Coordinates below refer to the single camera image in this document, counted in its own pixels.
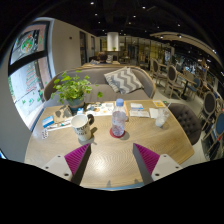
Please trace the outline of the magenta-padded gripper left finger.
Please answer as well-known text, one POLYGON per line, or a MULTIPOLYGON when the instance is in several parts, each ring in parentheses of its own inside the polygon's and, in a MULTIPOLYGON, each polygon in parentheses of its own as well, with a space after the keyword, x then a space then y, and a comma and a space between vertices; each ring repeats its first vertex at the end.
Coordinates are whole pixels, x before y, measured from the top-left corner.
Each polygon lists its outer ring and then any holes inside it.
POLYGON ((42 169, 79 185, 91 155, 91 144, 85 144, 66 155, 56 155, 42 169))

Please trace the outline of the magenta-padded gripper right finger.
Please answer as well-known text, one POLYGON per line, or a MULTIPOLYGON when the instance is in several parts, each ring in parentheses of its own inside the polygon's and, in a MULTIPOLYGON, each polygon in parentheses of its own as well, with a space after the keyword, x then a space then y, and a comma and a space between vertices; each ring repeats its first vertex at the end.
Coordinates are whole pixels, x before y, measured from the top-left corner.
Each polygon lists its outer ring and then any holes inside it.
POLYGON ((145 185, 182 169, 168 154, 158 155, 136 143, 133 144, 133 154, 145 185))

